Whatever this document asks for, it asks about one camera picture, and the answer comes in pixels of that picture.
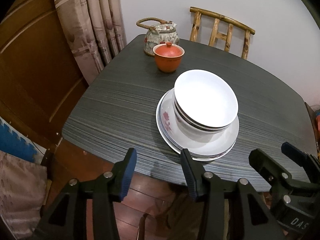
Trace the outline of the wide white bowl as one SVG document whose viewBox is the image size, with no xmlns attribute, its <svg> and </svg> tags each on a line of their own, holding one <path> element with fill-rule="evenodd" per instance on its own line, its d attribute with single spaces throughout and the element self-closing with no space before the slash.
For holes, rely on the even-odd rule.
<svg viewBox="0 0 320 240">
<path fill-rule="evenodd" d="M 224 127 L 238 114 L 238 100 L 230 85 L 216 74 L 192 69 L 174 84 L 175 99 L 193 121 L 207 127 Z"/>
</svg>

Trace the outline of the beige patterned curtain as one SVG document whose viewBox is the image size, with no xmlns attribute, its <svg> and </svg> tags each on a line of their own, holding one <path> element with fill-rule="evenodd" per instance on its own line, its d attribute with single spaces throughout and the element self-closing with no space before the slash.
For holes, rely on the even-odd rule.
<svg viewBox="0 0 320 240">
<path fill-rule="evenodd" d="M 54 0 L 63 33 L 87 83 L 125 47 L 120 0 Z"/>
</svg>

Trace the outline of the brown wooden door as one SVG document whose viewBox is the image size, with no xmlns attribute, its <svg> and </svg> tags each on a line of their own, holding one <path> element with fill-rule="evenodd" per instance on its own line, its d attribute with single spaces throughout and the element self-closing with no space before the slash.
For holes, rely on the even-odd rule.
<svg viewBox="0 0 320 240">
<path fill-rule="evenodd" d="M 54 0 L 16 0 L 1 22 L 1 117 L 53 150 L 87 87 Z"/>
</svg>

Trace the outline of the white bowl red floral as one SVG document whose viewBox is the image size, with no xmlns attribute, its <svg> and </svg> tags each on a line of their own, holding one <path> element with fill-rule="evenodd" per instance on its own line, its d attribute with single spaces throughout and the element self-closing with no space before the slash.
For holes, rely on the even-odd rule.
<svg viewBox="0 0 320 240">
<path fill-rule="evenodd" d="M 178 120 L 176 119 L 177 121 L 177 125 L 179 127 L 179 129 L 187 136 L 189 137 L 190 139 L 193 139 L 193 140 L 198 140 L 198 141 L 210 141 L 210 139 L 218 134 L 218 133 L 221 133 L 221 132 L 224 132 L 225 130 L 223 131 L 216 131 L 216 132 L 203 132 L 201 130 L 198 130 L 198 129 L 195 129 L 191 126 L 189 126 L 188 124 L 182 122 L 178 122 Z"/>
</svg>

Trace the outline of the grey patterned fabric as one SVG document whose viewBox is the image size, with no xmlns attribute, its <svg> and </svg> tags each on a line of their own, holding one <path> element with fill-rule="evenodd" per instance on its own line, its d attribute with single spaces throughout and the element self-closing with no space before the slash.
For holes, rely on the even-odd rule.
<svg viewBox="0 0 320 240">
<path fill-rule="evenodd" d="M 47 168 L 1 152 L 1 219 L 16 239 L 29 238 L 40 221 Z"/>
</svg>

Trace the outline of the floral ceramic teapot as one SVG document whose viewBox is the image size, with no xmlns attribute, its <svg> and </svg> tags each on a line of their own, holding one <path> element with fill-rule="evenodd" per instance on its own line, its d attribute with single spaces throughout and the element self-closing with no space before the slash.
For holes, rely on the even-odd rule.
<svg viewBox="0 0 320 240">
<path fill-rule="evenodd" d="M 146 25 L 144 22 L 156 21 L 156 25 Z M 144 39 L 144 53 L 149 56 L 154 56 L 153 48 L 159 44 L 171 42 L 179 45 L 180 39 L 176 30 L 176 23 L 165 21 L 160 18 L 148 17 L 136 22 L 138 27 L 147 29 Z"/>
</svg>

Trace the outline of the blue floor mat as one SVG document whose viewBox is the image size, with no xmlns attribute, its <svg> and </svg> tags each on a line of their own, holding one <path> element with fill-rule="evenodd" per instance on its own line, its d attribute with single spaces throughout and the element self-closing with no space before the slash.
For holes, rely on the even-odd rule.
<svg viewBox="0 0 320 240">
<path fill-rule="evenodd" d="M 40 164 L 46 149 L 22 135 L 1 118 L 1 151 Z"/>
</svg>

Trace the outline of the red plastic bag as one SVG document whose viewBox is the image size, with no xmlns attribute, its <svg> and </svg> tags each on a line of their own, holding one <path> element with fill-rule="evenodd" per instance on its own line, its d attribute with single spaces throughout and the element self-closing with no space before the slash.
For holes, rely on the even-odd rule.
<svg viewBox="0 0 320 240">
<path fill-rule="evenodd" d="M 317 111 L 315 115 L 316 115 L 316 128 L 317 128 L 317 131 L 320 133 L 320 111 Z"/>
</svg>

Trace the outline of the orange lidded tea cup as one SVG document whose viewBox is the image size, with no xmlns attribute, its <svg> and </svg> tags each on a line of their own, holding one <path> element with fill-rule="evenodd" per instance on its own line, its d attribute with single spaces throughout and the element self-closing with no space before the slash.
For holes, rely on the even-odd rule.
<svg viewBox="0 0 320 240">
<path fill-rule="evenodd" d="M 158 69 L 164 73 L 172 73 L 179 67 L 185 51 L 182 47 L 167 42 L 154 46 L 153 53 Z"/>
</svg>

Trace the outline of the white bowl green floral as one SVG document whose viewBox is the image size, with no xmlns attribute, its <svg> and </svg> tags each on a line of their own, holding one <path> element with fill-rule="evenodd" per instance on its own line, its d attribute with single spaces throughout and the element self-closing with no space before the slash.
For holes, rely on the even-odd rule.
<svg viewBox="0 0 320 240">
<path fill-rule="evenodd" d="M 181 107 L 179 106 L 175 94 L 173 93 L 172 96 L 172 106 L 174 108 L 174 112 L 175 112 L 175 116 L 176 119 L 178 120 L 178 122 L 182 123 L 186 123 L 189 126 L 201 130 L 203 132 L 216 132 L 216 131 L 223 131 L 225 129 L 227 129 L 230 124 L 226 125 L 226 126 L 222 126 L 222 127 L 209 127 L 209 126 L 205 126 L 203 124 L 200 124 L 198 122 L 196 122 L 195 120 L 193 120 L 192 118 L 190 118 L 189 116 L 187 116 L 187 114 L 181 109 Z"/>
</svg>

